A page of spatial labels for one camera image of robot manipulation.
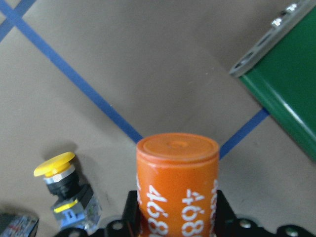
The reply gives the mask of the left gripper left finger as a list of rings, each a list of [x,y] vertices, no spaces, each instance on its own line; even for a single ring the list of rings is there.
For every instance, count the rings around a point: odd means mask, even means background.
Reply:
[[[122,221],[127,237],[138,237],[141,231],[141,212],[136,190],[128,192]]]

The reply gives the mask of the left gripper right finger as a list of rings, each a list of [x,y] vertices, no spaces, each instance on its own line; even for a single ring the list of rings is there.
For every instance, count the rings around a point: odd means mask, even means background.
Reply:
[[[229,205],[224,193],[217,191],[216,204],[216,236],[231,237],[233,233],[236,215]]]

